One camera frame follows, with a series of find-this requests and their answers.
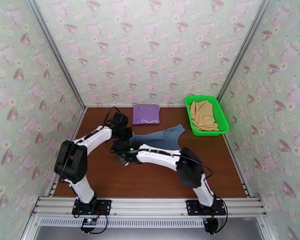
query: floral wallpaper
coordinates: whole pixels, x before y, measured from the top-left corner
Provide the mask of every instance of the floral wallpaper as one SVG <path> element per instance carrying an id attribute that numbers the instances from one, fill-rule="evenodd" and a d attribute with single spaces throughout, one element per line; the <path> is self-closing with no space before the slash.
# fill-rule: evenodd
<path id="1" fill-rule="evenodd" d="M 221 105 L 253 195 L 300 239 L 300 0 L 274 1 Z"/>
<path id="2" fill-rule="evenodd" d="M 36 0 L 87 106 L 217 96 L 262 0 Z"/>
<path id="3" fill-rule="evenodd" d="M 23 0 L 0 0 L 0 239 L 19 239 L 81 108 Z"/>

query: blue cloth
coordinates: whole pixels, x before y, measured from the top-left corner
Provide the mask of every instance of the blue cloth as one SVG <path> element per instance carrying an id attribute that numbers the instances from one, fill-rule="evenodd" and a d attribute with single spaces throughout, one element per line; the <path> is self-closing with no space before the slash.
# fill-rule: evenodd
<path id="1" fill-rule="evenodd" d="M 167 128 L 166 130 L 157 131 L 150 134 L 134 135 L 129 143 L 138 141 L 148 146 L 160 148 L 164 150 L 181 150 L 178 145 L 179 136 L 185 131 L 181 124 Z"/>

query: purple shirt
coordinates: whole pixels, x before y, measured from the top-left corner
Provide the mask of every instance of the purple shirt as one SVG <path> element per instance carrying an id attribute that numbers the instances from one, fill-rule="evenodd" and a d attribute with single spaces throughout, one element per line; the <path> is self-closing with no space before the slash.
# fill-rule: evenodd
<path id="1" fill-rule="evenodd" d="M 133 107 L 132 124 L 159 124 L 158 105 L 136 105 Z"/>

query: yellow cloth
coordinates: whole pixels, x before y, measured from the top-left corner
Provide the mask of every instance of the yellow cloth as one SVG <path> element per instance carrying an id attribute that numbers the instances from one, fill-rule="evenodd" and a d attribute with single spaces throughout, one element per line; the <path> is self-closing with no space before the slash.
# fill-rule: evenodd
<path id="1" fill-rule="evenodd" d="M 212 111 L 212 104 L 207 100 L 203 102 L 193 101 L 190 106 L 192 123 L 197 130 L 219 131 Z"/>

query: green basket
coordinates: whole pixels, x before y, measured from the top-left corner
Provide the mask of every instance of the green basket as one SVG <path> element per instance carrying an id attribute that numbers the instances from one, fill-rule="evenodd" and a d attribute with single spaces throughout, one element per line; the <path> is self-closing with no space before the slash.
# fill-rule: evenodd
<path id="1" fill-rule="evenodd" d="M 218 124 L 219 131 L 200 131 L 200 130 L 195 129 L 193 126 L 191 115 L 190 115 L 189 105 L 191 105 L 193 101 L 202 102 L 205 100 L 208 100 L 212 104 L 213 116 L 214 116 L 216 123 Z M 186 107 L 187 107 L 188 116 L 189 116 L 189 120 L 190 120 L 190 125 L 192 128 L 192 133 L 194 135 L 196 135 L 196 136 L 217 136 L 219 134 L 224 134 L 229 131 L 228 121 L 221 109 L 221 106 L 220 106 L 218 100 L 215 97 L 213 97 L 213 96 L 187 96 L 185 98 L 185 101 L 186 101 Z"/>

